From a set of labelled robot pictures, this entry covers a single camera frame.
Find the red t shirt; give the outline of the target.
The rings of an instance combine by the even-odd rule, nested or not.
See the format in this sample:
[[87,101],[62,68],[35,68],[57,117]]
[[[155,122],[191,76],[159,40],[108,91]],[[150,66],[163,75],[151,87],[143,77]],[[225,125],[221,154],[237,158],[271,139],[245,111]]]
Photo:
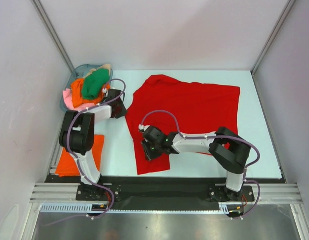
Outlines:
[[238,86],[182,82],[167,75],[152,75],[133,94],[126,121],[133,139],[138,175],[170,170],[166,154],[148,161],[139,125],[153,125],[165,134],[177,131],[204,134],[226,127],[238,132]]

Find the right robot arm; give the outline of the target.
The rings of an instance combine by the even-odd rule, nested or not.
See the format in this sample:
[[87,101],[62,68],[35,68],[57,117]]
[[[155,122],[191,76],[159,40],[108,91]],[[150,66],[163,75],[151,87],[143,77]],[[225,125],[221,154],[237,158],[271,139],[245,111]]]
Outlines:
[[243,195],[245,168],[252,145],[226,127],[205,134],[172,132],[166,135],[153,125],[140,125],[141,142],[149,161],[162,155],[210,154],[227,171],[221,199],[236,201]]

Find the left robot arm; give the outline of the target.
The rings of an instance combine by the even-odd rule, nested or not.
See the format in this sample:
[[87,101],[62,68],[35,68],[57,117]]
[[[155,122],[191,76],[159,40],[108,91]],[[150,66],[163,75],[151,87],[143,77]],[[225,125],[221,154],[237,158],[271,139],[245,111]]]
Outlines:
[[79,201],[100,200],[106,190],[100,184],[102,175],[93,157],[95,124],[108,119],[119,119],[127,114],[124,105],[125,92],[118,89],[106,91],[105,99],[82,111],[68,110],[65,113],[59,144],[70,153],[80,174],[76,199]]

